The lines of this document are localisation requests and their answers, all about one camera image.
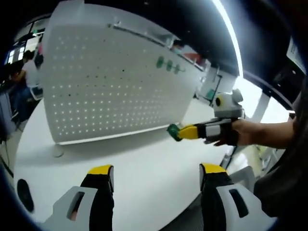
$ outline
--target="ceiling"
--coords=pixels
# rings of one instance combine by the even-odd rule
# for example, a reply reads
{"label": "ceiling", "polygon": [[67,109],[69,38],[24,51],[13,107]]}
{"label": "ceiling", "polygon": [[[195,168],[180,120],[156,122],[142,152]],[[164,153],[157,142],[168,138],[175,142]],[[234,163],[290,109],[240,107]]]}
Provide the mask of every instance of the ceiling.
{"label": "ceiling", "polygon": [[[220,1],[235,30],[245,77],[252,74],[272,84],[274,78],[289,64],[286,57],[290,40],[288,29],[264,0]],[[34,17],[51,13],[58,2],[27,1],[21,6],[23,17],[15,25],[12,23],[11,30],[17,30]],[[210,0],[85,0],[85,3],[120,8],[143,16],[174,33],[222,70],[238,75],[230,35]],[[281,84],[288,85],[293,78],[286,79]],[[299,89],[296,88],[291,89],[296,92],[291,93],[290,100],[298,94]]]}

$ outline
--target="white pegboard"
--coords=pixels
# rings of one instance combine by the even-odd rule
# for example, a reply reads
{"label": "white pegboard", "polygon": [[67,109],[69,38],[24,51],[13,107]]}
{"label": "white pegboard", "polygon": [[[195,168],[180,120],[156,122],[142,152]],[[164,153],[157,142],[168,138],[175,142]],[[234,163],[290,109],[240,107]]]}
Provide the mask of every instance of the white pegboard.
{"label": "white pegboard", "polygon": [[[42,85],[55,142],[180,122],[203,74],[167,48],[108,27],[55,27],[48,51]],[[182,71],[157,68],[159,56]]]}

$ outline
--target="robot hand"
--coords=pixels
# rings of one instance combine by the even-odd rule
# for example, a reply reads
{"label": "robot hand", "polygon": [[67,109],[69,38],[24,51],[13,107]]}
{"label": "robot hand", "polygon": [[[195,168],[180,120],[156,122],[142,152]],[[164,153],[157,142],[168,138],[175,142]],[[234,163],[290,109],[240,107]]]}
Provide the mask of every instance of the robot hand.
{"label": "robot hand", "polygon": [[220,93],[213,105],[216,118],[182,128],[171,124],[167,131],[176,141],[202,138],[206,139],[205,143],[212,143],[223,138],[227,145],[235,146],[239,134],[237,131],[232,130],[232,122],[243,117],[244,111],[239,104],[241,101],[243,101],[243,97],[238,89],[233,90],[232,94]]}

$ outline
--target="window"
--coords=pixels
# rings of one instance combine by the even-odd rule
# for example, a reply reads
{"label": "window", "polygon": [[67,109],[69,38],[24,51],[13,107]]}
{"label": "window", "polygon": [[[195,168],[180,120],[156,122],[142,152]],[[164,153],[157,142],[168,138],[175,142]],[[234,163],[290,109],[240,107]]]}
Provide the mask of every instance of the window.
{"label": "window", "polygon": [[23,59],[24,51],[25,51],[25,47],[21,47],[21,48],[19,49],[18,60]]}
{"label": "window", "polygon": [[269,99],[268,107],[261,119],[261,123],[283,123],[288,121],[289,112],[275,100],[273,97]]}
{"label": "window", "polygon": [[257,87],[250,81],[237,77],[233,89],[239,89],[243,96],[243,101],[240,102],[247,117],[251,118],[257,105],[259,103],[260,97],[262,95],[262,89]]}
{"label": "window", "polygon": [[11,51],[9,54],[9,59],[8,59],[8,63],[11,64],[13,62],[13,56],[14,56],[15,51]]}

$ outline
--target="white table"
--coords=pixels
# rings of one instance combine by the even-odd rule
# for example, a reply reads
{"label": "white table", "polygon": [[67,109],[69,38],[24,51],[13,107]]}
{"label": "white table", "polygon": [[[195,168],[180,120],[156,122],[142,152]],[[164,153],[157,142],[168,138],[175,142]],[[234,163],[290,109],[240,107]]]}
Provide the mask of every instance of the white table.
{"label": "white table", "polygon": [[[192,100],[183,122],[214,116],[212,108]],[[157,231],[176,218],[199,193],[199,164],[220,164],[227,146],[202,140],[175,142],[166,129],[104,141],[58,146],[49,132],[41,101],[22,134],[14,167],[30,187],[35,211],[44,222],[52,205],[72,186],[80,185],[96,166],[114,165],[114,231]]]}

